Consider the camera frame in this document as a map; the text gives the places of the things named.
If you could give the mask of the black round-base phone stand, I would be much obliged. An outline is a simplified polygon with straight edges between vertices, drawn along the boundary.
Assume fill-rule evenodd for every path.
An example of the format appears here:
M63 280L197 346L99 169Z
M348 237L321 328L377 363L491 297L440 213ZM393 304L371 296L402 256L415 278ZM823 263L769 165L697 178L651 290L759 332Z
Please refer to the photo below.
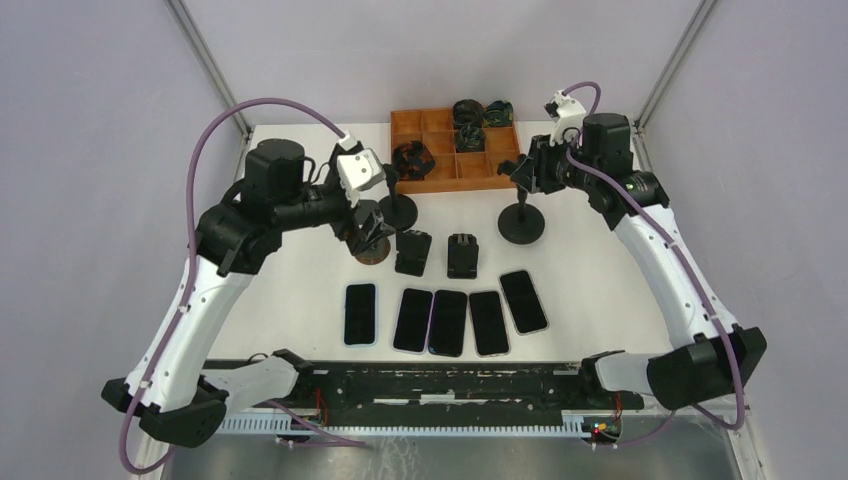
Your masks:
M398 191L396 199L390 199L388 194L378 201L384 221L396 231L411 229L418 219L416 203L411 197Z

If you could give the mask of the wooden-base grey phone stand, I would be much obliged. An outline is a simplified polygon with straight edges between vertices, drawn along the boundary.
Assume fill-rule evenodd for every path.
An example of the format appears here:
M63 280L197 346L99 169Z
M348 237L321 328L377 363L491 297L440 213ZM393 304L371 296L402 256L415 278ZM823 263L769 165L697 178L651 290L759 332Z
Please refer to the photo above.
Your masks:
M382 263L388 257L390 251L390 240L388 237L383 237L362 252L355 254L354 258L363 265L373 266Z

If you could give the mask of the black pole phone stand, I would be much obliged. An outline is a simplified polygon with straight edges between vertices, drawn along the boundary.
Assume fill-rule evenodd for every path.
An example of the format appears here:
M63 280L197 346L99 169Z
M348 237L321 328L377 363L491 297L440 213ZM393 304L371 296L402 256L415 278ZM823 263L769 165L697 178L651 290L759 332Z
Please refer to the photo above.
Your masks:
M529 245L539 240L544 233L545 218L537 207L527 203L530 194L516 185L515 187L517 202L501 211L497 227L501 236L508 242Z

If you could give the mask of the blue-case smartphone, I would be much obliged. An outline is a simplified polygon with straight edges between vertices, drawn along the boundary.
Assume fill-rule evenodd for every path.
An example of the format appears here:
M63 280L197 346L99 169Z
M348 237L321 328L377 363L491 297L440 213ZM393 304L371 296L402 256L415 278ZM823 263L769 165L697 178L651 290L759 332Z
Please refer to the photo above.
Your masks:
M373 283L346 287L343 343L345 346L372 345L377 340L377 288Z

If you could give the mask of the black-case smartphone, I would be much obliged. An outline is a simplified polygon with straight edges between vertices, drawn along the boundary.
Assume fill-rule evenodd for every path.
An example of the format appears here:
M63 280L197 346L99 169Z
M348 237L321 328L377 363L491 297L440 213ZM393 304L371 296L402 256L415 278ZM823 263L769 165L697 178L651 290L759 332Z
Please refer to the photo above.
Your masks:
M468 295L461 291L435 292L428 334L433 355L458 358L463 353Z

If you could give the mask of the purple-case smartphone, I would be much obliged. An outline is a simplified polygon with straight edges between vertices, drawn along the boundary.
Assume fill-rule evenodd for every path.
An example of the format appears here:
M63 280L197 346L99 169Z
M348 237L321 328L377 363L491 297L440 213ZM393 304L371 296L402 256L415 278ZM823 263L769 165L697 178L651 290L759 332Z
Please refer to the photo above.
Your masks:
M393 350L423 354L427 348L434 292L415 288L402 291L391 347Z

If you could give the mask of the white-case smartphone stand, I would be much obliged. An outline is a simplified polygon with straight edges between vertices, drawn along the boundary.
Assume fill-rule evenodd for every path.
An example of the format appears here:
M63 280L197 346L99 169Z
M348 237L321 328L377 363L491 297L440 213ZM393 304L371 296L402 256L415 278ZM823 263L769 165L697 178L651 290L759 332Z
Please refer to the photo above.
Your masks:
M528 271L518 270L502 274L499 276L499 283L518 334L529 335L549 327L548 318Z

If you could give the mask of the white-case smartphone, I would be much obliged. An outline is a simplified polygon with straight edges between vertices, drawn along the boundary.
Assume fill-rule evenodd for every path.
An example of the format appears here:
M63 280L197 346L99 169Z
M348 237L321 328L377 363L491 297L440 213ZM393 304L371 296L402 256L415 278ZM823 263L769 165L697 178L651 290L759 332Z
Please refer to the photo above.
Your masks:
M477 353L482 357L507 354L510 344L499 293L471 293L469 308Z

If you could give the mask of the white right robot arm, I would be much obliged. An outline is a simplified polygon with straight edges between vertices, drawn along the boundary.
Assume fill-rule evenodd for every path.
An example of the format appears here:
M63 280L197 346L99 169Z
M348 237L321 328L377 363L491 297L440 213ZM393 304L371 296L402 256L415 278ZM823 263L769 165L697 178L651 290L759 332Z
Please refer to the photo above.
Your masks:
M581 364L578 396L602 408L627 391L652 396L667 410L703 411L705 402L731 395L743 411L744 388L767 341L760 328L742 327L709 285L659 180L635 168L630 136L626 116L590 114L560 140L534 136L527 154L497 167L527 194L584 192L638 265L665 322L668 352L590 356Z

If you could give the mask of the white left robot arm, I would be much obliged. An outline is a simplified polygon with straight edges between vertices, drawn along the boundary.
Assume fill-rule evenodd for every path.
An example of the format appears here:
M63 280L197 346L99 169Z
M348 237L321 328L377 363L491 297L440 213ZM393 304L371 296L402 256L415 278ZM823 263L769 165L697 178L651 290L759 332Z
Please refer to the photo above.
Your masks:
M128 376L102 390L107 403L136 418L153 439L195 448L230 415L269 400L297 408L312 399L313 379L286 351L232 370L206 368L224 321L285 233L327 225L354 257L391 235L376 204L360 198L386 177L372 149L339 141L320 184L306 179L310 164L300 144L264 140L248 152L244 176L202 214L153 343Z

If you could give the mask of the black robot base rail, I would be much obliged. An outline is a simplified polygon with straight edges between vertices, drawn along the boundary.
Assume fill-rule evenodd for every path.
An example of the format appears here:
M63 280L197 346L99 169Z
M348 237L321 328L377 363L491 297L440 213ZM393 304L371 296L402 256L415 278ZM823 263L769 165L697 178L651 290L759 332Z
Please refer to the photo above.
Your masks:
M606 415L644 407L603 393L573 362L303 360L279 403L328 413L330 427L553 427L563 412Z

